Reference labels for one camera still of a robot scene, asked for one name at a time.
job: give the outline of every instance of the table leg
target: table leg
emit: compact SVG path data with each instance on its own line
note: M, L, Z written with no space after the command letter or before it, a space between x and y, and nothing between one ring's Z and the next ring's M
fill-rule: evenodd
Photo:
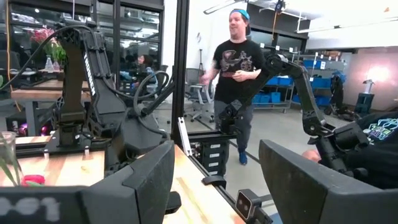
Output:
M38 124L36 116L37 102L28 101L25 104L25 115L27 123L27 134L28 136L38 136Z

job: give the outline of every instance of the graphic print on t-shirt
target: graphic print on t-shirt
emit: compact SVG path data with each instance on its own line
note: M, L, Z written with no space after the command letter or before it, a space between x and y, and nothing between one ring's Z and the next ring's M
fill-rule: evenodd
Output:
M385 140L398 128L398 119L386 118L380 119L377 123L370 124L369 127L363 130L368 134L368 139L373 144L374 139L378 141Z
M221 59L221 70L223 77L232 77L238 70L251 71L251 56L247 56L245 51L241 51L239 57L236 57L235 50L226 50Z

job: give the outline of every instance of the glass vase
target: glass vase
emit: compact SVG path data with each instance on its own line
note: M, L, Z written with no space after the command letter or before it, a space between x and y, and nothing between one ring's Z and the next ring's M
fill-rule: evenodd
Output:
M54 63L52 64L53 68L55 71L59 71L60 70L60 65L58 64L58 62L56 60L54 60Z
M52 65L51 55L47 55L47 61L45 63L46 71L54 71L54 66Z
M0 133L0 186L19 186L23 178L16 156L16 133Z

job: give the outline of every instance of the blue beanie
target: blue beanie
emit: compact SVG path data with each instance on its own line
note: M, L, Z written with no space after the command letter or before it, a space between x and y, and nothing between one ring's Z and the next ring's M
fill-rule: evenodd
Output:
M245 17L248 21L250 21L250 16L248 14L248 12L246 10L243 9L234 9L231 11L231 13L229 15L231 15L234 12L238 12L240 14L242 14L243 17Z

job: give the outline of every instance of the gray pants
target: gray pants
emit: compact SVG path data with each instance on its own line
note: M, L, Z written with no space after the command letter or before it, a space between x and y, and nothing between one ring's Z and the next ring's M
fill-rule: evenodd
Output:
M216 123L216 129L220 125L218 115L223 112L227 104L221 101L214 101L214 121ZM248 106L242 114L242 118L235 121L236 127L240 130L240 133L236 136L236 143L238 145L238 151L244 152L248 147L248 142L251 132L251 120L253 119L254 106Z

